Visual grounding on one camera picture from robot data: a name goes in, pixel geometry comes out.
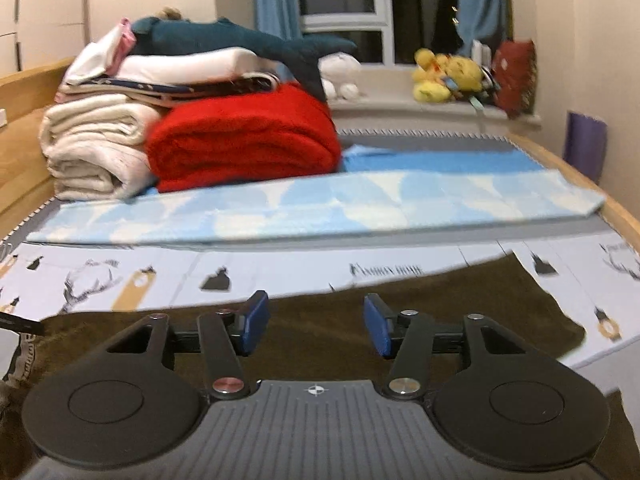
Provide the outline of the yellow plush toys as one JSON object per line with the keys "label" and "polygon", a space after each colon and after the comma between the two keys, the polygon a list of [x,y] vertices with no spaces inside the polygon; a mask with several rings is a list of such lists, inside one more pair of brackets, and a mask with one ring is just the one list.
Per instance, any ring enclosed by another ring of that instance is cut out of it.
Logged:
{"label": "yellow plush toys", "polygon": [[466,101],[482,107],[492,99],[497,84],[490,69],[461,55],[420,49],[414,55],[413,99],[419,103],[442,104]]}

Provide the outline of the blue curtain right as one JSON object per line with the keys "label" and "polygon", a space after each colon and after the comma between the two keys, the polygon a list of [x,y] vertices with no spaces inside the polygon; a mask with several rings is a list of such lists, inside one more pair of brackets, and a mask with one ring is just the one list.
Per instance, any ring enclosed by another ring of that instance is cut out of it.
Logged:
{"label": "blue curtain right", "polygon": [[495,51],[506,40],[508,0],[458,0],[457,19],[458,55],[471,56],[474,40]]}

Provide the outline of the blue shark plush toy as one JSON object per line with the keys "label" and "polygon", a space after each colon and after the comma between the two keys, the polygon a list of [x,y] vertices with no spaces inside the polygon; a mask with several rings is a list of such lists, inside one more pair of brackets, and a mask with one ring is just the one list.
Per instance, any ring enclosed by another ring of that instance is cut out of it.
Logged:
{"label": "blue shark plush toy", "polygon": [[320,58],[327,55],[354,54],[352,41],[330,35],[310,35],[283,39],[235,24],[226,18],[211,23],[162,20],[156,16],[140,18],[131,25],[136,37],[134,55],[188,55],[225,48],[244,48],[260,58],[284,65],[302,87],[321,102],[326,100],[320,70]]}

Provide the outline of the window with white frame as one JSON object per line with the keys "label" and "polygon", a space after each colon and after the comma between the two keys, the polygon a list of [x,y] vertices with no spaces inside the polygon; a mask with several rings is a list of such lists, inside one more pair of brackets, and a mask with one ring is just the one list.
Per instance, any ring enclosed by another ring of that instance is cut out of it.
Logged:
{"label": "window with white frame", "polygon": [[421,48],[454,53],[458,0],[299,0],[302,29],[354,42],[367,64],[411,65]]}

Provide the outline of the white deer print sheet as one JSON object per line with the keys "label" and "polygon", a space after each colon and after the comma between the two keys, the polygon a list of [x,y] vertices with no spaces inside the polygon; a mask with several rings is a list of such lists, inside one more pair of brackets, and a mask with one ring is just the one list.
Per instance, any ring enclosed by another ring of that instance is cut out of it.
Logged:
{"label": "white deer print sheet", "polygon": [[639,257],[617,234],[465,245],[220,252],[21,244],[1,261],[3,312],[42,320],[62,309],[126,311],[224,304],[254,290],[281,297],[417,278],[512,254],[586,340],[582,366],[639,339]]}

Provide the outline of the red folded blanket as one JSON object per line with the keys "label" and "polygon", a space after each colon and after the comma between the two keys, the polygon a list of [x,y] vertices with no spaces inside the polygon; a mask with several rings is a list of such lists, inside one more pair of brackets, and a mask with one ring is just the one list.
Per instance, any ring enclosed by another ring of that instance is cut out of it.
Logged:
{"label": "red folded blanket", "polygon": [[299,84],[183,104],[145,142],[160,192],[330,174],[341,152],[329,107]]}

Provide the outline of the white plush toy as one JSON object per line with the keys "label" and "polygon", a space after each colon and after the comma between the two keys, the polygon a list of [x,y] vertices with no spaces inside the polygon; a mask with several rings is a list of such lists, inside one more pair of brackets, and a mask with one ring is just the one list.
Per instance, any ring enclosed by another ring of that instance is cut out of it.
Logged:
{"label": "white plush toy", "polygon": [[356,101],[360,98],[358,77],[361,65],[352,55],[338,52],[324,56],[320,58],[318,67],[329,101]]}

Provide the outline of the brown corduroy pants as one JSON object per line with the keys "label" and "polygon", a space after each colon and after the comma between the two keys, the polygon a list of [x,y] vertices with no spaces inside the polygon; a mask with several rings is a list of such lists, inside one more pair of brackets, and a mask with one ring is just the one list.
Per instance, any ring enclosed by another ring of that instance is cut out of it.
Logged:
{"label": "brown corduroy pants", "polygon": [[[374,351],[362,304],[375,292],[389,306],[414,309],[444,323],[469,312],[489,316],[539,350],[560,358],[585,339],[514,255],[436,275],[274,298],[257,350],[243,362],[250,379],[383,379],[390,366]],[[140,318],[143,312],[79,312],[46,318],[44,333],[24,336],[1,382],[1,475],[18,478],[34,459],[21,421],[26,394]]]}

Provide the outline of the wooden bed frame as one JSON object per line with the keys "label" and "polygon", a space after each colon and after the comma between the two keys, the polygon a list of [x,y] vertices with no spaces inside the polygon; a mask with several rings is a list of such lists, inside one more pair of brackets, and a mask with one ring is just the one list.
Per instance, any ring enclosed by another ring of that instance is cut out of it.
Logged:
{"label": "wooden bed frame", "polygon": [[3,236],[53,196],[38,131],[71,62],[64,58],[1,79],[1,108],[8,118],[0,133]]}

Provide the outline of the cream folded quilt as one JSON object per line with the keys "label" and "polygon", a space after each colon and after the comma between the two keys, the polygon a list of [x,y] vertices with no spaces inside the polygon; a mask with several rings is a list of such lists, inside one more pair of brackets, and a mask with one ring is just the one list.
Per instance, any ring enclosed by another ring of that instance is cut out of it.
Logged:
{"label": "cream folded quilt", "polygon": [[155,177],[144,146],[162,118],[155,107],[123,94],[50,107],[39,143],[54,196],[66,202],[126,200],[151,186]]}

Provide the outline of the white folded bedding stack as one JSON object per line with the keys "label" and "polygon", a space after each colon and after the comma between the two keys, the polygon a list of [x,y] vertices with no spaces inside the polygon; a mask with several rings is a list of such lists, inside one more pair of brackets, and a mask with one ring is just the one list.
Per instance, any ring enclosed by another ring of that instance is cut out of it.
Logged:
{"label": "white folded bedding stack", "polygon": [[133,55],[136,45],[124,18],[105,36],[90,42],[70,64],[55,102],[65,103],[99,93],[121,93],[160,107],[232,94],[269,92],[280,86],[271,63],[247,49],[165,56]]}

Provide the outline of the light blue patterned sheet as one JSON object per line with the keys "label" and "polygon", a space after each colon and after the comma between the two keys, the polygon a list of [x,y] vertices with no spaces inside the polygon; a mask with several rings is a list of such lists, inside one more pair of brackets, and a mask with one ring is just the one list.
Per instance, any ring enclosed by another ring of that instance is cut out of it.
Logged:
{"label": "light blue patterned sheet", "polygon": [[586,218],[602,193],[507,151],[348,150],[336,174],[70,203],[27,237],[168,245],[358,235]]}

